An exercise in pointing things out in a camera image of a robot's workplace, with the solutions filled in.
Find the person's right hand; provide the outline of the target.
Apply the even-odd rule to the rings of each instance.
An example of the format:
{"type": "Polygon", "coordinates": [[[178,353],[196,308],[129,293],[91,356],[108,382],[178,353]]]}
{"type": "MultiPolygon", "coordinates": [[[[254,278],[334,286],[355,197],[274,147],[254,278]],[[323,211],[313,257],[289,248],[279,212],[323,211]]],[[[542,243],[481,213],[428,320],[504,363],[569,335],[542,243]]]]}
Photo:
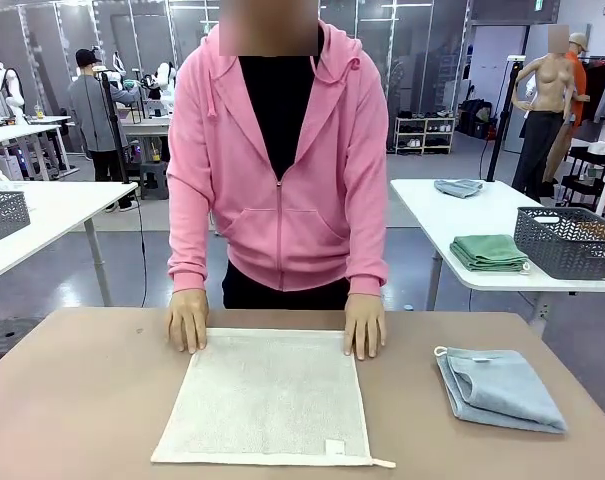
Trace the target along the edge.
{"type": "Polygon", "coordinates": [[[206,347],[209,304],[202,289],[175,292],[168,306],[168,340],[180,352],[194,354],[206,347]]]}

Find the person's left hand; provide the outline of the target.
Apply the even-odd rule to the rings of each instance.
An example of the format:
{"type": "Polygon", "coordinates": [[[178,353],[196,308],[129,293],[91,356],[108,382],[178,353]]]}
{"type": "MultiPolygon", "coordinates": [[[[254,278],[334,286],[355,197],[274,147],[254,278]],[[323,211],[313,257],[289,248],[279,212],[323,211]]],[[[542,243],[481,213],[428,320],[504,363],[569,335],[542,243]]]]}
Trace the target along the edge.
{"type": "Polygon", "coordinates": [[[378,296],[350,294],[345,306],[344,352],[357,360],[373,359],[385,346],[385,310],[378,296]]]}

